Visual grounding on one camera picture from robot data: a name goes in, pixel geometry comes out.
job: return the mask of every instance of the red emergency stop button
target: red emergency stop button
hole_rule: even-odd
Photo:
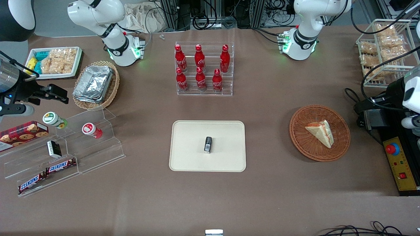
[[[396,156],[396,155],[398,155],[398,154],[399,154],[399,146],[398,146],[398,144],[396,144],[396,143],[391,143],[391,144],[388,144],[388,145],[385,147],[385,151],[386,151],[386,153],[389,153],[389,154],[391,154],[391,155]]]
[[[399,178],[407,178],[407,175],[405,173],[400,173]]]

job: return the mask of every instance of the small jar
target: small jar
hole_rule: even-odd
[[[57,128],[65,128],[67,126],[67,120],[61,118],[57,113],[52,111],[47,112],[42,118],[42,121],[47,125],[55,126]]]
[[[81,131],[85,134],[85,135],[89,135],[92,136],[96,139],[102,137],[102,130],[100,128],[97,128],[94,124],[92,123],[86,123]]]

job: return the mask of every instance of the wicker basket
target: wicker basket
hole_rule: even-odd
[[[305,129],[311,122],[327,120],[331,127],[334,143],[331,148],[323,145]],[[316,161],[333,161],[342,157],[350,146],[350,130],[344,119],[332,109],[321,105],[300,108],[291,118],[290,137],[296,148],[305,156]]]
[[[108,66],[109,68],[112,68],[113,70],[113,75],[111,78],[111,82],[109,84],[108,90],[106,91],[105,94],[105,99],[102,103],[92,103],[92,102],[82,102],[77,100],[74,96],[73,96],[73,100],[76,103],[76,105],[80,108],[83,109],[93,109],[99,106],[102,106],[103,108],[109,106],[109,104],[111,104],[112,100],[114,100],[115,96],[117,95],[117,90],[118,90],[118,86],[120,85],[120,75],[118,74],[117,68],[115,68],[115,66],[107,61],[97,61],[94,62],[92,64],[90,64],[89,66]],[[76,84],[74,85],[74,88],[76,88],[77,84],[80,81],[80,78],[83,74],[83,72],[86,70],[87,67],[85,67],[85,69],[83,69],[83,71],[79,74],[79,76],[77,77],[76,80]]]

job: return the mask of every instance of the brown tablecloth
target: brown tablecloth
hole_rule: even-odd
[[[321,229],[371,220],[405,234],[419,227],[420,199],[397,197],[382,146],[356,126],[353,102],[362,76],[351,26],[325,27],[316,51],[293,61],[252,30],[156,34],[144,60],[118,67],[121,84],[109,110],[126,158],[27,198],[16,182],[0,178],[3,235],[314,235]],[[233,97],[178,97],[175,41],[235,42]],[[79,46],[82,66],[110,60],[99,37],[35,37],[29,48]],[[53,81],[68,90],[74,80]],[[336,110],[351,131],[345,156],[330,163],[304,157],[289,137],[289,120],[301,106]],[[43,100],[35,115],[5,118],[1,129],[41,120],[47,111],[70,117],[83,110]],[[247,168],[241,173],[169,169],[176,120],[239,120],[246,130]]]

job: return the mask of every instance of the aluminum foil container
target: aluminum foil container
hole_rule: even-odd
[[[73,91],[73,96],[83,102],[103,102],[112,74],[113,70],[107,66],[87,67]]]

